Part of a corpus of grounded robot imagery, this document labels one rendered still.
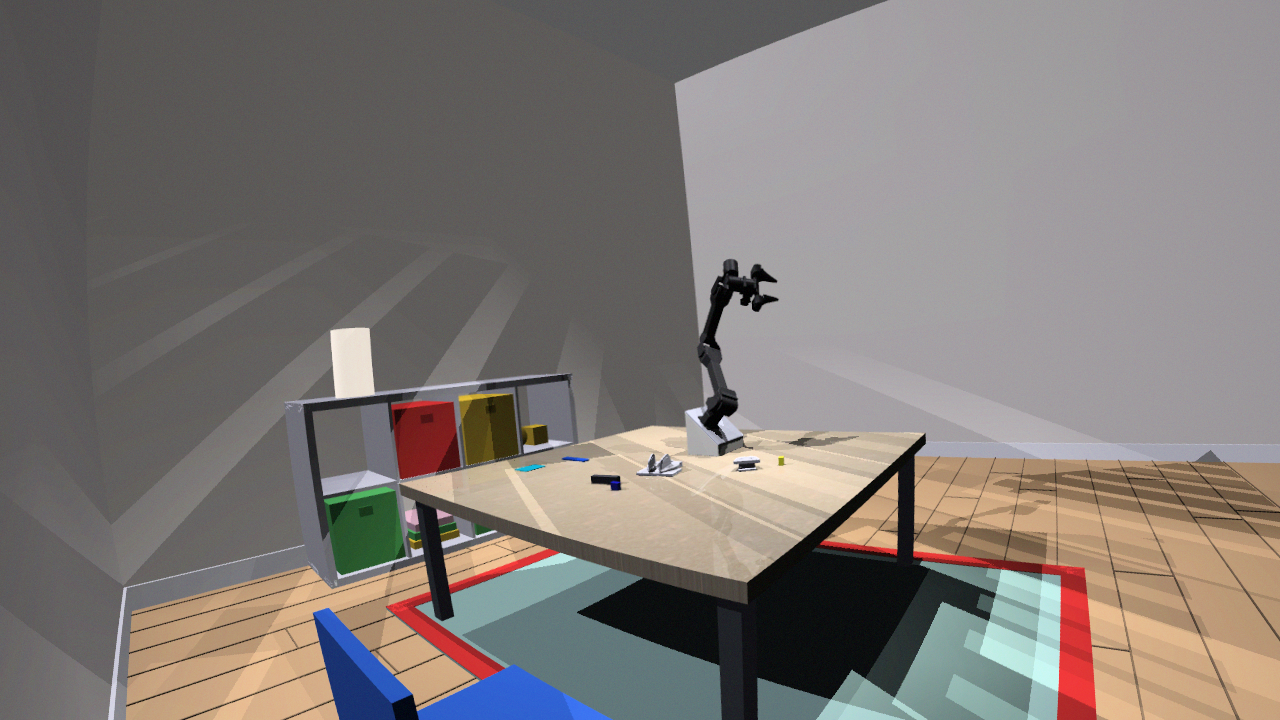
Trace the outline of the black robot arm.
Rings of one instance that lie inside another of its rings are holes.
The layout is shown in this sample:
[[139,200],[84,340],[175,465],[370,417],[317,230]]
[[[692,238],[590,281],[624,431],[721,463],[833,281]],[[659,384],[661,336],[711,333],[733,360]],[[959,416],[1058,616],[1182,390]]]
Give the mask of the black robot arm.
[[[739,409],[736,392],[728,389],[726,386],[719,364],[722,360],[721,347],[716,343],[714,337],[723,309],[730,304],[733,292],[739,292],[740,288],[741,279],[739,278],[737,260],[724,260],[723,270],[724,275],[718,275],[710,290],[710,309],[707,315],[707,325],[700,336],[700,345],[698,345],[699,359],[709,372],[714,392],[713,397],[707,400],[707,411],[701,416],[698,416],[708,430],[719,429],[718,423],[722,416],[731,416]],[[719,282],[723,284],[719,284]],[[710,346],[704,346],[704,343]]]

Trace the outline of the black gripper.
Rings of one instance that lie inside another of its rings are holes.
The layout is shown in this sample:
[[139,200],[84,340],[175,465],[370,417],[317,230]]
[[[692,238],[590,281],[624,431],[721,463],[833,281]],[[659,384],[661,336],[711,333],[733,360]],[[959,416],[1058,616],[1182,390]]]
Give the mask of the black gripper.
[[759,282],[765,281],[777,283],[777,279],[774,279],[774,277],[764,272],[764,269],[762,269],[762,265],[759,264],[753,265],[753,269],[750,272],[750,278],[751,279],[748,279],[746,275],[742,275],[742,278],[740,278],[741,283],[739,293],[741,295],[755,293],[755,297],[753,299],[753,311],[759,313],[763,304],[769,304],[773,301],[777,302],[780,300],[767,295],[759,295]]

